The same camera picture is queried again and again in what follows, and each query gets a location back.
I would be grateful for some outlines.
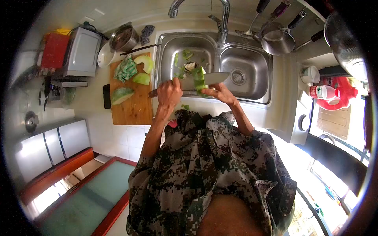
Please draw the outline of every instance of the red box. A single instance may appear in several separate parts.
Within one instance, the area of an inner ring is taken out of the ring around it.
[[[46,45],[41,61],[42,68],[59,69],[63,66],[69,39],[68,35],[63,34],[50,33],[46,36]]]

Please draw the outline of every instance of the countertop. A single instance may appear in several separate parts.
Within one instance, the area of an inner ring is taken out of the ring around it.
[[[182,13],[177,18],[171,19],[168,16],[151,16],[133,21],[133,27],[141,32],[145,25],[154,25],[155,30],[150,36],[151,42],[155,44],[163,33],[168,32],[217,32],[216,23],[207,18],[204,13]],[[235,29],[245,29],[248,26],[229,20],[229,34],[235,34]],[[153,60],[156,56],[156,47],[141,50],[139,53],[151,52]],[[287,130],[293,128],[295,110],[298,95],[297,63],[293,53],[284,56],[273,56],[273,84],[271,102],[261,108],[256,105],[242,103],[242,108],[255,127],[267,129]],[[88,111],[92,113],[110,113],[111,109],[104,109],[102,87],[109,83],[109,67],[96,69],[94,77],[87,78],[88,87],[77,88],[76,95],[70,108],[76,111]],[[181,105],[189,105],[190,110],[201,115],[219,115],[221,112],[230,111],[230,108],[215,99],[182,97],[176,109]],[[154,114],[158,106],[158,99],[152,99]]]

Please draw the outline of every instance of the green striped cloth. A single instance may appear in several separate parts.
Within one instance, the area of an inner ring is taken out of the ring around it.
[[[124,83],[129,80],[133,75],[138,73],[136,69],[136,63],[131,57],[126,57],[116,68],[114,72],[114,79],[122,81]]]

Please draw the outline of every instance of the electrical outlet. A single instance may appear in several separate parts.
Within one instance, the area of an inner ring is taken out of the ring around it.
[[[86,14],[87,17],[93,19],[93,20],[97,20],[98,18],[100,18],[101,16],[105,15],[105,13],[103,13],[102,11],[100,11],[99,9],[95,8],[93,11],[91,11],[89,14]]]
[[[81,19],[78,20],[77,22],[78,22],[79,24],[84,24],[84,21],[88,21],[89,23],[91,23],[91,22],[94,21],[94,19],[89,18],[88,16],[84,16],[83,18],[81,18]]]

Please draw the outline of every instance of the sink basin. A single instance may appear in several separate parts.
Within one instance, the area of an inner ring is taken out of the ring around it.
[[[269,66],[258,51],[227,47],[220,56],[220,72],[230,72],[224,84],[236,97],[258,100],[268,90]]]
[[[270,103],[273,83],[273,58],[258,42],[228,35],[226,43],[216,43],[212,32],[176,32],[160,35],[155,60],[154,89],[160,83],[180,74],[179,67],[195,62],[206,73],[230,72],[224,81],[227,88],[243,103],[267,105]],[[190,50],[194,55],[188,61],[181,51]],[[179,53],[175,66],[175,55]],[[199,97],[196,91],[184,91],[184,97]]]
[[[176,37],[171,39],[166,37],[163,39],[164,44],[163,55],[160,67],[161,81],[170,80],[175,77],[175,73],[180,74],[179,67],[184,66],[184,63],[195,62],[198,66],[202,66],[206,73],[213,72],[215,48],[214,43],[200,35],[188,35],[187,37]],[[193,56],[186,61],[181,54],[181,51],[188,49]],[[175,66],[175,55],[179,54],[177,66]]]

